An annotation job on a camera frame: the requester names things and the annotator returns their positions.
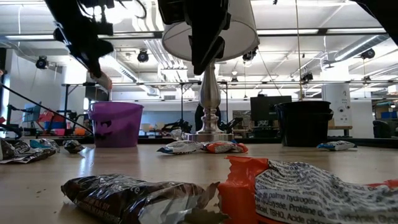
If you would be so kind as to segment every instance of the chair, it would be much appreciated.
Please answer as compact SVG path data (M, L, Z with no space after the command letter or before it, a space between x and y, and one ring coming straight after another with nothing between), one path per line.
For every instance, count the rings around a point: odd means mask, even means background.
M373 135L375 138L391 138L391 128L384 121L373 121Z

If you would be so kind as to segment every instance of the person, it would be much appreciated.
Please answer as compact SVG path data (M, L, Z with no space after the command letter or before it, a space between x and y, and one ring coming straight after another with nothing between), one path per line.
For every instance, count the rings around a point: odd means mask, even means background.
M197 111L195 112L195 129L196 129L196 131L201 130L201 127L203 126L201 117L203 117L204 115L205 115L205 112L203 112L203 107L200 104L198 104ZM221 111L218 106L217 106L216 116L218 117L217 126L220 127L221 126Z

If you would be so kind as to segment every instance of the orange object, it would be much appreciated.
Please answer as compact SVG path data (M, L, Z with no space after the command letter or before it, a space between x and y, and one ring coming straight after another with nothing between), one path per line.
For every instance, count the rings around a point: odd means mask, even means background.
M283 222L278 222L275 220L272 220L270 218L267 218L265 216L262 216L257 213L256 211L256 202L255 202L255 196L256 196L256 189L255 189L255 182L256 182L256 177L258 178L259 175L261 177L264 177L263 174L265 174L265 170L268 170L270 168L270 163L268 159L255 159L255 158L250 158L250 157L236 157L236 156L228 156L227 159L229 159L231 163L230 167L230 173L228 175L228 179L225 183L222 183L218 186L218 190L220 192L220 204L221 204L221 211L231 218L230 220L226 221L225 223L229 224L258 224L258 223L270 223L270 224L279 224ZM278 162L274 162L277 164L272 168L272 170L275 170L275 172L278 171ZM271 174L271 182L275 182L275 180L272 180L272 178L275 178ZM380 185L387 185L389 188L394 189L398 188L398 180L388 180L385 181L382 184L370 184L368 185L369 187L377 187ZM268 200L267 203L272 202L275 204L278 204L277 206L280 206L280 203L277 203L277 200L271 201L270 199L265 199Z
M206 145L206 151L211 153L226 153L226 152L248 152L248 148L243 144L234 144L230 142L216 142Z
M86 130L84 128L75 128L75 135L84 136L86 134Z

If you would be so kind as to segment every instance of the table surface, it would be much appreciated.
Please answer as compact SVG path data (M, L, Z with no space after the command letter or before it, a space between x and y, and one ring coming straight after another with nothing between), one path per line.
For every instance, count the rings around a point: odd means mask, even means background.
M1 165L1 221L7 224L99 223L76 209L61 193L60 186L75 177L119 173L151 182L174 180L204 187L227 178L229 162L224 159L226 154L169 156L156 152L159 147L88 148L75 155L62 150L44 161ZM357 151L329 152L279 144L253 144L248 148L247 154L240 155L307 162L331 171L347 182L367 184L398 178L396 149L359 147Z

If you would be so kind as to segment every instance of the lamp stand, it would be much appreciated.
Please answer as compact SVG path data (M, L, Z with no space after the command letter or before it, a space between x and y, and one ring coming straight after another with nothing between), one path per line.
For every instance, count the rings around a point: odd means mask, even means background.
M196 142L231 141L233 134L225 134L218 128L217 107L221 103L220 87L217 84L215 61L207 66L200 86L199 103L205 115L201 118L203 126L196 134L187 134L187 139Z

